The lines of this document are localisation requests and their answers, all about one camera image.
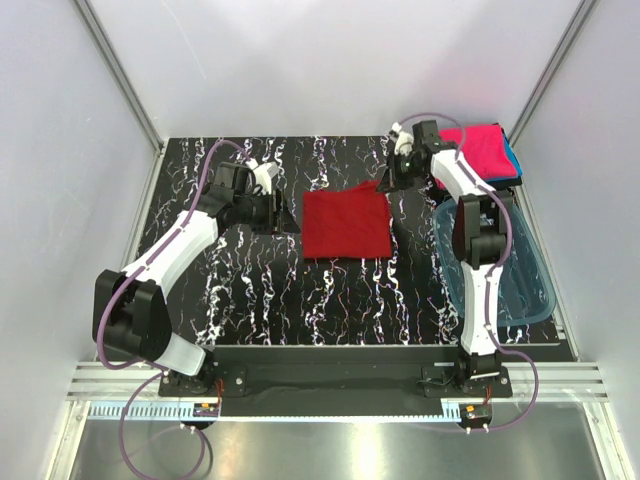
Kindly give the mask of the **red t shirt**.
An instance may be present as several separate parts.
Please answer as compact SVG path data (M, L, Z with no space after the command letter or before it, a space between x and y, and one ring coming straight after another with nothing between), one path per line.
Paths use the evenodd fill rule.
M391 210L369 180L342 190L303 195L302 249L306 260L389 259Z

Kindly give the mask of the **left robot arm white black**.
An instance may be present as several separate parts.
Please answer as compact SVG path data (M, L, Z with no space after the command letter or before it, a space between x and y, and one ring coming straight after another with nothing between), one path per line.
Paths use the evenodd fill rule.
M213 355L173 330L167 299L193 261L231 227L259 235L300 231L284 193L275 187L276 163L221 163L199 186L194 203L146 253L121 271L105 270L94 290L92 337L100 361L106 350L162 370L168 384L205 394L217 385Z

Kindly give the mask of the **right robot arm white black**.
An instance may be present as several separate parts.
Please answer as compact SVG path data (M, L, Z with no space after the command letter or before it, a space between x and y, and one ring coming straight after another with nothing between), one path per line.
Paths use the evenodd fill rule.
M513 242L511 196L495 190L467 162L465 131L460 141L446 141L434 120L420 121L410 130L396 122L389 137L393 150L378 192L406 190L415 180L430 178L442 183L456 202L452 249L464 278L464 324L458 357L440 386L484 396L501 377L498 293Z

